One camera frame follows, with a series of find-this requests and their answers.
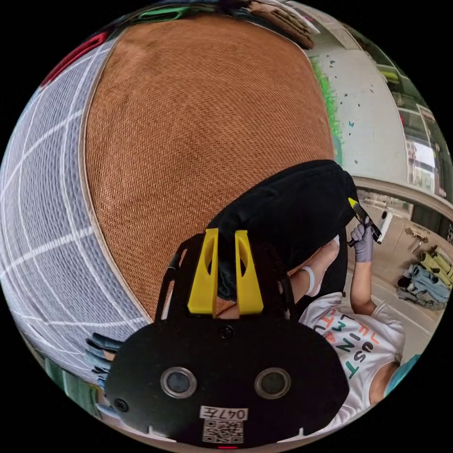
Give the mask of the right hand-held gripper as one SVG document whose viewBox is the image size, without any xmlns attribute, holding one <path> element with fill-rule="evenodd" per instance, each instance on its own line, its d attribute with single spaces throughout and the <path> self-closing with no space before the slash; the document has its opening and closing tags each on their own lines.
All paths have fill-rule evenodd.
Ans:
<svg viewBox="0 0 453 453">
<path fill-rule="evenodd" d="M 372 238 L 375 243 L 381 244 L 382 233 L 378 226 L 373 222 L 369 214 L 364 210 L 364 208 L 359 204 L 358 201 L 349 197 L 348 202 L 354 211 L 354 215 L 358 222 L 363 225 L 365 228 L 370 227 Z"/>
</svg>

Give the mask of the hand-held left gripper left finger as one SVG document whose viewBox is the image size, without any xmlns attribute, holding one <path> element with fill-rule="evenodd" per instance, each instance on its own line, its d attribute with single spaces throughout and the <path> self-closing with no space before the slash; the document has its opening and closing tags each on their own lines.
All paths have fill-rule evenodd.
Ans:
<svg viewBox="0 0 453 453">
<path fill-rule="evenodd" d="M 196 261 L 187 308 L 192 315 L 214 316 L 218 294 L 218 229 L 205 231 Z"/>
</svg>

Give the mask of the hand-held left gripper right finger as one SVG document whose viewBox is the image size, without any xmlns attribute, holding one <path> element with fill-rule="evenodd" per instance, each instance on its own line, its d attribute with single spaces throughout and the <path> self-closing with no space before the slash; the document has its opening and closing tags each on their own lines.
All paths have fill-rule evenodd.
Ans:
<svg viewBox="0 0 453 453">
<path fill-rule="evenodd" d="M 264 304 L 253 260 L 252 248 L 245 230 L 235 232 L 236 304 L 240 316 L 262 313 Z"/>
</svg>

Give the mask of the person's right hand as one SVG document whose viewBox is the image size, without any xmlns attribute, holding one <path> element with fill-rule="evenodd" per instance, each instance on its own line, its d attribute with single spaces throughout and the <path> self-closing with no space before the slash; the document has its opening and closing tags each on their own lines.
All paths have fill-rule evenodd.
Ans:
<svg viewBox="0 0 453 453">
<path fill-rule="evenodd" d="M 373 257 L 373 238 L 370 227 L 365 228 L 358 224 L 351 232 L 354 241 L 355 261 L 357 263 L 369 263 Z"/>
</svg>

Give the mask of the person's left hand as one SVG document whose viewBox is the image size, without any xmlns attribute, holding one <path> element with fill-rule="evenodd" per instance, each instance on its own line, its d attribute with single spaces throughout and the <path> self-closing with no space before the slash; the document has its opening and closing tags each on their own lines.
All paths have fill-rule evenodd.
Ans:
<svg viewBox="0 0 453 453">
<path fill-rule="evenodd" d="M 301 268 L 292 274 L 289 278 L 293 292 L 294 303 L 298 303 L 310 290 L 311 277 L 310 273 Z"/>
</svg>

